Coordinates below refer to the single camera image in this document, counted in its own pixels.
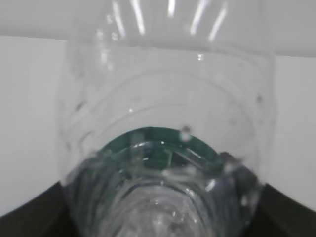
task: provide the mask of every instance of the clear plastic bottle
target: clear plastic bottle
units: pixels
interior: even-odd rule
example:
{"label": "clear plastic bottle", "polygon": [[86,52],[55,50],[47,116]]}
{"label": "clear plastic bottle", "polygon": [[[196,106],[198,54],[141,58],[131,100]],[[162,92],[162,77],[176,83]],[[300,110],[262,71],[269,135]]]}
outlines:
{"label": "clear plastic bottle", "polygon": [[58,95],[84,237],[237,237],[275,117],[261,0],[81,0]]}

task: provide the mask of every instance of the white wall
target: white wall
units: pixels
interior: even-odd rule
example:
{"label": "white wall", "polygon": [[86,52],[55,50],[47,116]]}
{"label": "white wall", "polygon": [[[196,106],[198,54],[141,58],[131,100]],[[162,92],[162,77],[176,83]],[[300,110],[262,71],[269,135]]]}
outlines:
{"label": "white wall", "polygon": [[57,181],[60,40],[0,37],[0,216]]}
{"label": "white wall", "polygon": [[[54,95],[65,42],[0,37],[0,216],[58,180]],[[316,210],[316,59],[276,58],[278,126],[269,183]]]}

